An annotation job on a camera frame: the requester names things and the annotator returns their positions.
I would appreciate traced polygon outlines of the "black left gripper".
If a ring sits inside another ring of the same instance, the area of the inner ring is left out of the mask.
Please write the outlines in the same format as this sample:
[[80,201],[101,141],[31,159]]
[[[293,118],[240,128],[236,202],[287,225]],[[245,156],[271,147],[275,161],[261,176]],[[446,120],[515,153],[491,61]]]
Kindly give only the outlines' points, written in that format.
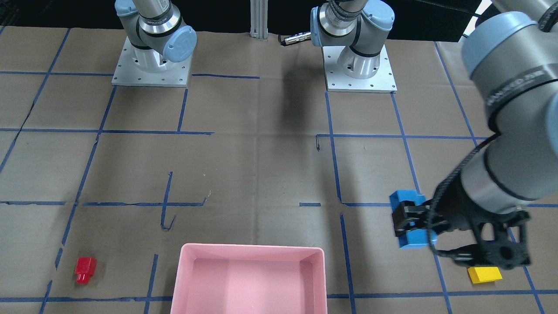
[[[435,190],[430,201],[435,206],[433,230],[437,235],[455,230],[466,231],[480,228],[481,223],[490,222],[493,214],[478,206],[466,193],[461,177],[442,182]],[[413,230],[426,230],[427,212],[431,206],[417,205],[414,201],[399,203],[399,211],[392,213],[393,230],[401,237]]]

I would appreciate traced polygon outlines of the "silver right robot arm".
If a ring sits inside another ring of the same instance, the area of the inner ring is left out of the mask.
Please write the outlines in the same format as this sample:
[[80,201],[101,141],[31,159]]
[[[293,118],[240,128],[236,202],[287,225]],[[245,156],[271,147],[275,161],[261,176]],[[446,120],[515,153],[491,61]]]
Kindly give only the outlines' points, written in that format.
[[114,9],[137,69],[156,73],[191,64],[197,33],[171,0],[116,0]]

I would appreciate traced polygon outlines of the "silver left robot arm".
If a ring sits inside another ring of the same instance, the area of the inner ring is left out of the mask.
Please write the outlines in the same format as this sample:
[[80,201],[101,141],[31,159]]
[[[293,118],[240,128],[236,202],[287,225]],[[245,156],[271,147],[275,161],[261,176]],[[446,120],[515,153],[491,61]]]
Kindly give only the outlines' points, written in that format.
[[557,192],[557,4],[495,0],[462,47],[496,139],[460,169],[438,212],[453,230]]

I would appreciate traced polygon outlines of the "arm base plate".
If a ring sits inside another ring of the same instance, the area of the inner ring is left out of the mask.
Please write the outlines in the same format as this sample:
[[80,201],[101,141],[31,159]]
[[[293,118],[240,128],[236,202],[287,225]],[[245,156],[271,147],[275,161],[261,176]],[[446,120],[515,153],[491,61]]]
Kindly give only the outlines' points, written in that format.
[[367,58],[349,46],[325,46],[323,69],[329,92],[395,93],[397,83],[385,45],[378,55]]
[[134,47],[126,38],[111,82],[125,87],[186,88],[192,60],[189,56],[182,62],[171,62],[155,50]]

